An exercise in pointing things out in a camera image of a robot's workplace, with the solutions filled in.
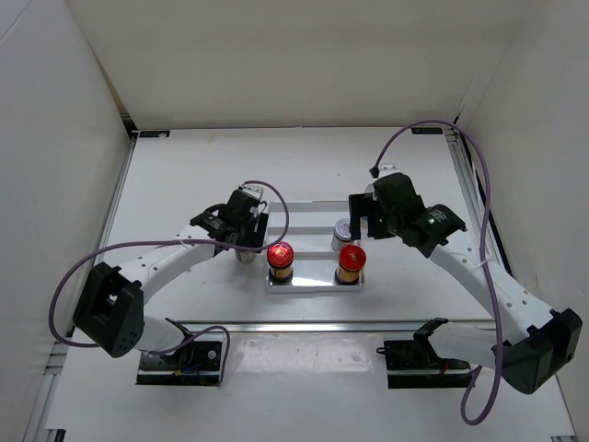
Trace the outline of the white-lid small jar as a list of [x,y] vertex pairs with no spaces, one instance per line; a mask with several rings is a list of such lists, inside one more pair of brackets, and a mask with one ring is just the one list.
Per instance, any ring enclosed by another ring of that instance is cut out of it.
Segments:
[[258,254],[252,251],[235,250],[236,258],[239,262],[250,263],[253,262]]
[[334,226],[331,240],[331,247],[335,251],[342,250],[347,245],[355,245],[356,241],[352,239],[350,232],[350,219],[339,219]]

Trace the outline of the red-lid sauce jar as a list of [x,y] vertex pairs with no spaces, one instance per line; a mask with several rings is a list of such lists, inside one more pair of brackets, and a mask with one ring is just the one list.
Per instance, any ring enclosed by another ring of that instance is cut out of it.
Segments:
[[267,263],[270,278],[283,283],[293,276],[294,249],[290,244],[280,241],[267,249]]
[[340,250],[338,268],[335,272],[336,281],[340,285],[357,285],[365,264],[364,250],[357,245],[346,245]]

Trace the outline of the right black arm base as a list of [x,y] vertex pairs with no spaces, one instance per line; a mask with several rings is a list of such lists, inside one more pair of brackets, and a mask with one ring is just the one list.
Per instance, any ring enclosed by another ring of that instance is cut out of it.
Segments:
[[429,337],[448,322],[435,318],[422,325],[410,340],[387,340],[376,353],[385,358],[390,390],[463,389],[472,380],[470,363],[441,358],[433,352]]

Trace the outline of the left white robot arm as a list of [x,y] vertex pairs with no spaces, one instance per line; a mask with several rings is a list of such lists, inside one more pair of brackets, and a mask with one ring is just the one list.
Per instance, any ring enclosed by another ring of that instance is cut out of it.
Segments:
[[246,253],[261,247],[268,223],[262,196],[260,186],[244,184],[227,203],[193,217],[170,245],[118,266],[94,266],[75,309],[76,328],[113,358],[138,350],[161,355],[173,368],[188,365],[189,333],[172,320],[146,316],[144,306],[194,266],[233,247]]

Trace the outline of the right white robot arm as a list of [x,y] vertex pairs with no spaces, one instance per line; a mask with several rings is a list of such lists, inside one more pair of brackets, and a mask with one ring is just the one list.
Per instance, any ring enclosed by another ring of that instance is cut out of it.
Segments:
[[487,332],[436,318],[413,334],[413,356],[427,368],[456,359],[495,370],[530,395],[573,358],[582,319],[557,311],[477,251],[466,223],[442,204],[425,206],[409,176],[393,172],[348,198],[352,239],[399,238],[445,270],[493,317]]

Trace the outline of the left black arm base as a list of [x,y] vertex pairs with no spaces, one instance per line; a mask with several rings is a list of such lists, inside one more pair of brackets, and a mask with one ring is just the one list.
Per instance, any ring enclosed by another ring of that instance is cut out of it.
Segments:
[[143,353],[135,384],[139,386],[220,387],[231,337],[222,325],[189,331],[179,324],[187,343],[170,354]]

